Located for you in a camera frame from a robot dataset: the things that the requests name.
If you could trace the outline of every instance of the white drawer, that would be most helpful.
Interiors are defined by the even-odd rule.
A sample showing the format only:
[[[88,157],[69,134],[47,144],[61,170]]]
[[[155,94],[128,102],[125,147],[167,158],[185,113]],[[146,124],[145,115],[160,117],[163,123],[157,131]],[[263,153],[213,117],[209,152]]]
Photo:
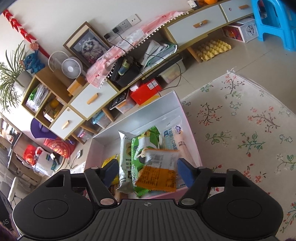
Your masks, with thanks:
[[[195,28],[193,25],[207,20],[203,26]],[[190,15],[182,20],[168,26],[168,30],[176,40],[179,46],[189,42],[190,40],[211,31],[226,23],[225,17],[219,7],[215,5],[209,7],[193,15]]]
[[[97,98],[90,104],[87,101],[94,95],[98,94]],[[116,90],[111,85],[104,82],[102,87],[96,88],[89,84],[71,103],[79,113],[81,113],[86,119],[92,117],[93,114],[108,100],[117,94]]]
[[[220,5],[228,22],[253,13],[251,0],[230,0]]]
[[[60,138],[65,139],[82,121],[83,119],[68,107],[54,122],[50,130],[52,130]]]

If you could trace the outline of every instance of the red bag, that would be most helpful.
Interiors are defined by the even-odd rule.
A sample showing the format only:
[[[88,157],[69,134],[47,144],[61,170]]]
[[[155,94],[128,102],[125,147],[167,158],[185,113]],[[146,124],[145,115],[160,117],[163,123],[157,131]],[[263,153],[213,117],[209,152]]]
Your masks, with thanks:
[[[45,139],[43,144],[65,158],[68,158],[73,153],[73,151],[76,147],[76,143],[74,145],[72,145],[72,144],[60,139],[59,137],[56,138],[55,140],[47,138],[47,139]]]
[[[37,147],[28,145],[23,155],[24,160],[32,166],[36,164],[36,159],[34,158],[36,149]]]

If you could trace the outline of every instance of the green snack bag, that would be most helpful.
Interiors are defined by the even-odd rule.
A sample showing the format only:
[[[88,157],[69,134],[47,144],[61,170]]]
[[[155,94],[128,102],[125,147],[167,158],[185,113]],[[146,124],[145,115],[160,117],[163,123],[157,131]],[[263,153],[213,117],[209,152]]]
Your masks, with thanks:
[[[147,149],[159,149],[159,131],[153,126],[149,130],[145,131],[141,135],[133,138],[131,143],[131,177],[133,181],[134,191],[137,196],[140,197],[147,192],[148,189],[144,189],[136,186],[136,181],[141,175],[141,170],[145,164],[145,151]]]

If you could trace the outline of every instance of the cat portrait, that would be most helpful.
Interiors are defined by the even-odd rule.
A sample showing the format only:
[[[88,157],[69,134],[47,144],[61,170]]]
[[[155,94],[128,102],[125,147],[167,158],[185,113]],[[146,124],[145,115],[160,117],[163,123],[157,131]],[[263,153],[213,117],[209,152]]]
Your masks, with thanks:
[[[69,50],[82,61],[84,67],[88,68],[109,49],[110,47],[105,40],[99,37],[90,28],[77,37],[76,41],[69,48]]]
[[[94,64],[106,51],[97,40],[90,37],[81,45],[81,54],[90,64]]]

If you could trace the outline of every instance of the framed picture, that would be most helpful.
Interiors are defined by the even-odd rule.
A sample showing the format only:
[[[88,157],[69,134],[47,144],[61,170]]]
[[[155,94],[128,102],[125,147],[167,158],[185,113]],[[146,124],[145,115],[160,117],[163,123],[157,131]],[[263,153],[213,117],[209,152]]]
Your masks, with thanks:
[[[101,38],[88,22],[82,24],[63,45],[70,53],[91,67],[108,49],[108,43]]]

